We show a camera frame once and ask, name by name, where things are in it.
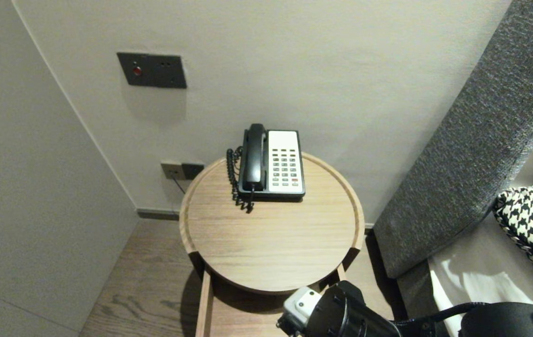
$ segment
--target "landline phone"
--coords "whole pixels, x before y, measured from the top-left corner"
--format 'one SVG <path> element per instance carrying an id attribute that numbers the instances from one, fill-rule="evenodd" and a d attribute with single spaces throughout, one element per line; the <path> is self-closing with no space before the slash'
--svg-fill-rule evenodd
<path id="1" fill-rule="evenodd" d="M 244 131 L 243 146 L 227 150 L 227 169 L 233 199 L 247 213 L 254 199 L 299 201 L 306 193 L 297 131 L 250 125 Z"/>

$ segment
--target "black handset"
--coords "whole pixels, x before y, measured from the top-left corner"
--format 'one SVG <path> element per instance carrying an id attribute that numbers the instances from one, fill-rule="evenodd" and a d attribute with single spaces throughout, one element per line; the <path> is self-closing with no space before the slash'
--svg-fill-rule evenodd
<path id="1" fill-rule="evenodd" d="M 264 190 L 267 179 L 265 170 L 264 148 L 267 132 L 262 124 L 252 124 L 244 135 L 242 162 L 243 188 L 245 190 Z"/>
<path id="2" fill-rule="evenodd" d="M 248 213 L 254 199 L 301 201 L 306 190 L 298 132 L 252 124 L 243 146 L 227 150 L 227 172 L 235 204 Z"/>

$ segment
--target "wooden side table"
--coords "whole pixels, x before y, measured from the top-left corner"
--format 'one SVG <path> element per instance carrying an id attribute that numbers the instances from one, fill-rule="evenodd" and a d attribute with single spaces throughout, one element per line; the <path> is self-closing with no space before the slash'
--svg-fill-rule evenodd
<path id="1" fill-rule="evenodd" d="M 301 202 L 256 201 L 251 213 L 232 200 L 225 159 L 189 186 L 179 230 L 187 254 L 205 262 L 197 336 L 211 331 L 214 275 L 253 293 L 290 293 L 331 273 L 342 278 L 341 263 L 361 249 L 364 216 L 352 187 L 314 156 L 303 153 L 303 167 Z"/>

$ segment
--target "coiled phone cord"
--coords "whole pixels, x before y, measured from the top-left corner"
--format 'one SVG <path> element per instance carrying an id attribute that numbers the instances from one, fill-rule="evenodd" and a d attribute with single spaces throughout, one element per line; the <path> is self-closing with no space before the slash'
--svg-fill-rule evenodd
<path id="1" fill-rule="evenodd" d="M 252 184 L 252 194 L 250 194 L 250 200 L 246 204 L 239 196 L 237 191 L 237 178 L 239 176 L 239 168 L 235 167 L 235 164 L 241 158 L 242 147 L 237 147 L 235 151 L 233 149 L 227 150 L 227 175 L 229 176 L 229 182 L 231 183 L 231 195 L 232 199 L 235 200 L 235 205 L 241 205 L 241 209 L 246 209 L 247 213 L 250 213 L 254 208 L 254 184 Z"/>

